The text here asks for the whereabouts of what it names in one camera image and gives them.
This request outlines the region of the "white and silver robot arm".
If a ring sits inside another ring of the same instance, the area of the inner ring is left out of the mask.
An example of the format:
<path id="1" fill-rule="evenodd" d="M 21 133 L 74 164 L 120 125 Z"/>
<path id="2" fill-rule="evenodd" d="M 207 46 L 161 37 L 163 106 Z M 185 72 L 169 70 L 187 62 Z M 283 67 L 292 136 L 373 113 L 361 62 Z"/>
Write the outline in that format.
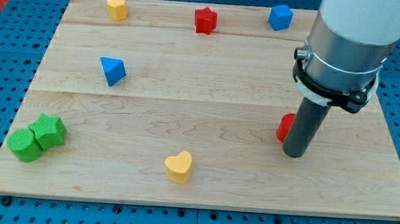
<path id="1" fill-rule="evenodd" d="M 400 0 L 322 0 L 294 81 L 312 103 L 358 113 L 377 91 L 378 73 L 400 39 Z"/>

